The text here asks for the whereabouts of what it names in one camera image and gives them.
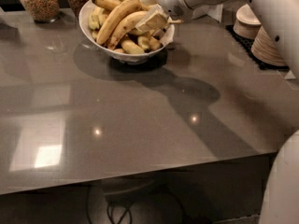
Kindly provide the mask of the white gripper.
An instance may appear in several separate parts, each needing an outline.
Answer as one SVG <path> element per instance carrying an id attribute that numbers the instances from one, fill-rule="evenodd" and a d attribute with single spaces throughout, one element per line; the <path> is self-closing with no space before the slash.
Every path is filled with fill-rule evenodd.
<path id="1" fill-rule="evenodd" d="M 193 11 L 201 5 L 219 4 L 218 0 L 141 0 L 141 2 L 146 6 L 154 5 L 135 26 L 141 32 L 165 27 L 168 24 L 168 15 L 173 20 L 190 21 L 193 20 Z"/>

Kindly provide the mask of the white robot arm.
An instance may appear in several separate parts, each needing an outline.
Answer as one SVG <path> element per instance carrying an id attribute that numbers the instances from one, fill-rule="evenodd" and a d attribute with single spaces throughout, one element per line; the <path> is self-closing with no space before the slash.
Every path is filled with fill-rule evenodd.
<path id="1" fill-rule="evenodd" d="M 187 21 L 192 12 L 204 5 L 217 5 L 229 0 L 142 0 L 158 4 L 173 19 Z M 241 0 L 246 2 L 276 44 L 295 77 L 299 77 L 299 0 Z"/>

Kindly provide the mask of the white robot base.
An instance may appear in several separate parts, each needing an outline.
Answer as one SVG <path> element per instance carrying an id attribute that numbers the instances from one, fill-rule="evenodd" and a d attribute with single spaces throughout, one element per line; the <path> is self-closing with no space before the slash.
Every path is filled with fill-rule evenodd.
<path id="1" fill-rule="evenodd" d="M 283 144 L 273 162 L 259 224 L 299 224 L 299 131 Z"/>

